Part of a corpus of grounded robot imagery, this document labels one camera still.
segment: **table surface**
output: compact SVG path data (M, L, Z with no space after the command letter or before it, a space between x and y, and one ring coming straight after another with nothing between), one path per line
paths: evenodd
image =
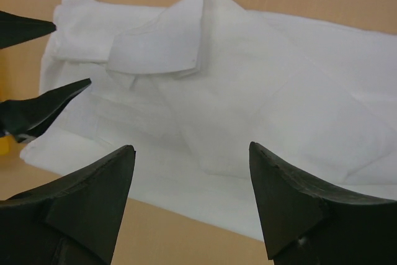
M51 20L61 0L0 0L1 10ZM101 0L120 4L170 6L178 0ZM397 0L235 0L247 9L283 12L397 34ZM48 37L0 52L1 87L8 98L38 93L40 59ZM56 179L26 165L22 147L0 157L0 199ZM128 200L114 265L272 264L264 244L135 200Z

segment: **white fabric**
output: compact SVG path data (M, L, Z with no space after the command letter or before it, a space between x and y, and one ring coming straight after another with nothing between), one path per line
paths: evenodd
M130 197L257 239L250 141L397 199L397 37L232 0L63 0L54 19L40 91L93 84L25 148L26 162L67 174L130 143Z

